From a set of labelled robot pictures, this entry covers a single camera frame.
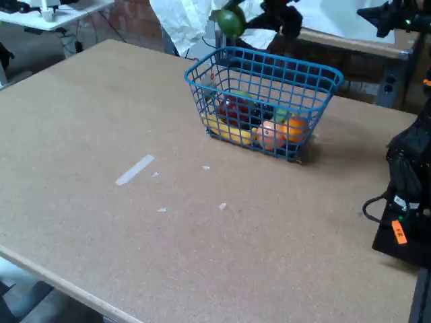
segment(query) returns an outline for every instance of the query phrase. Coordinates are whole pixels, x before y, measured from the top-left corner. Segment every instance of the floor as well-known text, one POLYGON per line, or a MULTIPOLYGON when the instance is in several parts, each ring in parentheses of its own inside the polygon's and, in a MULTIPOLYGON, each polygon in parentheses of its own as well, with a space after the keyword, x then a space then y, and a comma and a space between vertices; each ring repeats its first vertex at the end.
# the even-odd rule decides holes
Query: floor
MULTIPOLYGON (((96 30, 99 42, 108 38, 120 40, 110 30, 96 30)), ((162 42, 145 38, 136 38, 123 35, 130 44, 163 51, 162 42)), ((79 28, 77 39, 83 43, 84 48, 95 44, 94 30, 88 27, 79 28)), ((15 55, 7 69, 8 78, 24 71, 37 73, 64 59, 63 47, 59 35, 44 32, 41 35, 24 32, 21 26, 0 24, 0 42, 15 55)))
MULTIPOLYGON (((97 34, 99 41, 107 38, 119 39, 116 34, 110 31, 98 30, 97 34)), ((160 41, 123 36, 128 43, 158 51, 163 50, 160 41)), ((83 43, 84 48, 93 46, 95 39, 93 29, 86 27, 79 29, 78 40, 83 43)), ((24 32, 20 26, 0 24, 0 42, 15 55, 15 59, 10 62, 6 71, 8 79, 24 71, 31 71, 35 74, 64 59, 63 47, 59 37, 54 33, 45 32, 41 35, 35 35, 24 32)), ((18 283, 5 294, 5 301, 8 304, 19 301, 31 287, 32 284, 29 282, 18 283)), ((100 323, 101 319, 99 316, 95 316, 95 313, 89 308, 60 291, 54 290, 22 322, 100 323)))

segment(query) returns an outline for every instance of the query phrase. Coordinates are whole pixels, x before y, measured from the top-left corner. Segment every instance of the orange tag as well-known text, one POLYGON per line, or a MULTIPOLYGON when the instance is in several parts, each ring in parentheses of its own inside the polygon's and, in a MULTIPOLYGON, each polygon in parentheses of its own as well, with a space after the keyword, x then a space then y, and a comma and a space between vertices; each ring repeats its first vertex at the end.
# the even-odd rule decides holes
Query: orange tag
POLYGON ((397 238, 398 244, 406 244, 407 238, 405 237, 403 227, 398 220, 392 221, 392 229, 395 237, 397 238))

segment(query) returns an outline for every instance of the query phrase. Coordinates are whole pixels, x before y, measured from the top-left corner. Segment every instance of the table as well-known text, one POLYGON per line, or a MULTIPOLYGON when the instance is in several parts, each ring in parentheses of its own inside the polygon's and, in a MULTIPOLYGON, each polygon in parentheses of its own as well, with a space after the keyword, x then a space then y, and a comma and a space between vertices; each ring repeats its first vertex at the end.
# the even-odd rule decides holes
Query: table
MULTIPOLYGON (((114 5, 114 0, 79 0, 70 5, 61 5, 55 12, 54 21, 46 22, 38 11, 29 13, 5 13, 0 11, 0 22, 8 22, 27 28, 54 32, 58 28, 64 28, 65 33, 61 37, 61 44, 64 48, 65 57, 71 56, 75 52, 75 31, 68 30, 68 26, 95 11, 102 11, 114 5)), ((7 84, 4 70, 0 65, 0 89, 7 84)))
MULTIPOLYGON (((384 59, 385 72, 380 82, 376 104, 392 108, 403 85, 404 94, 407 93, 425 38, 416 32, 407 33, 403 30, 396 30, 395 43, 383 44, 352 40, 303 28, 297 41, 312 42, 321 46, 340 48, 361 55, 384 59)), ((167 50, 171 50, 173 46, 171 43, 165 41, 165 44, 168 44, 166 45, 167 50)), ((221 32, 216 32, 217 47, 226 43, 231 45, 221 32)))
POLYGON ((1 93, 0 256, 119 322, 406 322, 360 209, 414 116, 334 97, 289 164, 205 134, 192 63, 109 40, 1 93))

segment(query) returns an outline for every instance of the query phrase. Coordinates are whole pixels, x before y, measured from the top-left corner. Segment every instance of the wire basket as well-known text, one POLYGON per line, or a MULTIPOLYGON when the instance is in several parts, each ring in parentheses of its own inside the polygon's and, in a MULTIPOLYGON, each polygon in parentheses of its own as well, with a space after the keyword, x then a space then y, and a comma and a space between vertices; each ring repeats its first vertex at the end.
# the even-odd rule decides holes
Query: wire basket
POLYGON ((343 75, 324 65, 224 47, 191 67, 185 79, 212 137, 295 161, 343 75))

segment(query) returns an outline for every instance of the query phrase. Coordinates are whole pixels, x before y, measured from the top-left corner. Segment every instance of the cable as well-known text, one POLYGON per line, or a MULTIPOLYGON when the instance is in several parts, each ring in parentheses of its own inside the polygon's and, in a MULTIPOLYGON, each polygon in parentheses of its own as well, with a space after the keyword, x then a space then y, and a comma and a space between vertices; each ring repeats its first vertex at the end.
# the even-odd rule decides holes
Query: cable
POLYGON ((120 37, 121 40, 127 44, 126 40, 121 36, 119 31, 114 28, 114 26, 109 22, 109 20, 104 16, 104 14, 100 11, 99 11, 99 14, 102 16, 102 18, 105 20, 105 22, 111 27, 111 29, 114 30, 115 34, 117 34, 118 37, 120 37))
POLYGON ((212 48, 214 48, 214 49, 216 49, 216 48, 217 48, 217 47, 215 47, 215 46, 213 46, 213 45, 208 44, 208 43, 206 42, 206 40, 205 40, 205 39, 203 39, 203 36, 202 36, 202 41, 203 41, 203 43, 204 43, 205 45, 207 45, 207 46, 209 46, 209 47, 212 47, 212 48))
POLYGON ((373 217, 371 214, 369 214, 369 213, 366 211, 366 208, 367 208, 368 206, 370 206, 372 203, 375 203, 375 202, 377 202, 377 201, 379 201, 379 200, 383 200, 385 197, 386 197, 386 192, 384 192, 384 193, 383 193, 383 194, 381 194, 380 196, 373 197, 372 199, 369 199, 368 201, 366 201, 366 202, 364 203, 364 205, 362 206, 362 213, 366 216, 366 218, 367 218, 368 220, 371 220, 371 221, 374 221, 374 222, 377 222, 377 223, 382 223, 382 220, 377 219, 376 217, 373 217))
POLYGON ((68 49, 67 48, 67 46, 69 46, 70 44, 73 44, 76 40, 77 40, 77 38, 76 38, 76 35, 66 35, 66 33, 61 33, 62 34, 62 36, 58 36, 58 35, 56 35, 55 34, 55 36, 57 36, 58 38, 60 38, 60 43, 61 43, 61 46, 69 53, 69 54, 76 54, 76 52, 72 52, 70 49, 68 49), (63 44, 63 38, 66 38, 66 37, 70 37, 70 36, 74 36, 75 37, 75 39, 74 40, 71 40, 70 42, 68 42, 67 44, 63 44))
MULTIPOLYGON (((95 43, 95 44, 99 43, 99 36, 97 35, 97 28, 96 28, 96 24, 94 23, 94 20, 93 20, 93 17, 92 17, 91 12, 89 12, 86 8, 58 8, 58 10, 61 10, 61 11, 77 11, 77 10, 84 10, 84 11, 87 13, 88 17, 90 18, 90 20, 91 20, 91 22, 92 22, 92 25, 93 25, 93 30, 94 30, 94 43, 95 43)), ((77 26, 76 26, 76 34, 75 34, 75 37, 77 36, 78 27, 79 27, 79 20, 78 20, 78 23, 77 23, 77 26)))
MULTIPOLYGON (((371 214, 369 214, 369 213, 367 212, 367 210, 366 210, 366 209, 367 209, 367 207, 369 207, 372 203, 375 203, 375 202, 377 202, 377 201, 379 201, 379 200, 386 199, 386 197, 387 197, 387 192, 384 192, 384 193, 383 193, 383 194, 381 194, 380 196, 376 196, 376 197, 373 197, 372 199, 369 199, 369 200, 368 200, 368 201, 366 201, 366 202, 364 203, 364 205, 362 206, 362 213, 366 216, 366 218, 367 218, 368 220, 371 220, 371 221, 377 222, 377 223, 379 223, 379 224, 383 224, 383 225, 391 226, 391 225, 392 225, 391 221, 386 222, 386 221, 382 221, 382 220, 380 220, 380 219, 377 219, 376 217, 374 217, 374 216, 372 216, 371 214)), ((406 213, 406 216, 405 216, 405 217, 403 217, 402 219, 399 219, 399 221, 400 221, 401 223, 403 223, 405 220, 407 220, 407 219, 410 217, 411 209, 410 209, 410 203, 409 203, 409 201, 405 201, 405 213, 406 213)))

